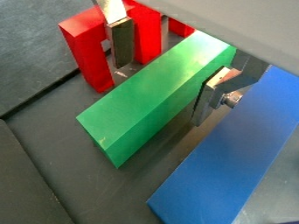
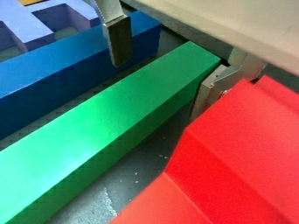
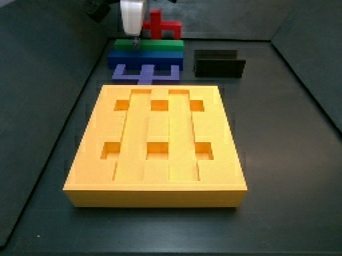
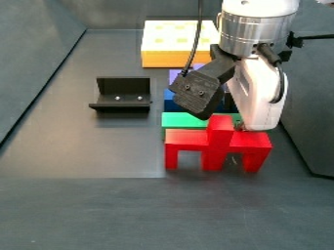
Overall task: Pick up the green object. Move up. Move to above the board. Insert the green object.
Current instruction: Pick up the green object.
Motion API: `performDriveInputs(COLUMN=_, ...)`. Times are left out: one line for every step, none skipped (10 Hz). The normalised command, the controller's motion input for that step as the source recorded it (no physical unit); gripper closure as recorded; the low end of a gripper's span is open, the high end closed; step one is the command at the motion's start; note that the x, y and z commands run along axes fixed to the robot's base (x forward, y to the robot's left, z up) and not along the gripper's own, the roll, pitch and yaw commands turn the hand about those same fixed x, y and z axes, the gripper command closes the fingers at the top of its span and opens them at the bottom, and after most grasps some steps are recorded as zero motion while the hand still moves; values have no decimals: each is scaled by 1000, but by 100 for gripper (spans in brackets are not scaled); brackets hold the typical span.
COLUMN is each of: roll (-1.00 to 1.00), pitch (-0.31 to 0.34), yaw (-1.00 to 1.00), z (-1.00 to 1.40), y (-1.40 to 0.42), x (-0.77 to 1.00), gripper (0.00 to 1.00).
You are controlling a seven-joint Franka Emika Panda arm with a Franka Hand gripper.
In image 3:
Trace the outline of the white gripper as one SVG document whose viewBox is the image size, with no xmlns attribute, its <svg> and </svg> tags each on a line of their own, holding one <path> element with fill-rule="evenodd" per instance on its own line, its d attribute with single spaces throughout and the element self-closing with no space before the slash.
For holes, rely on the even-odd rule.
<svg viewBox="0 0 342 256">
<path fill-rule="evenodd" d="M 128 36 L 139 36 L 144 21 L 147 0 L 120 0 L 123 29 Z M 139 49 L 140 38 L 132 38 L 132 47 Z"/>
</svg>

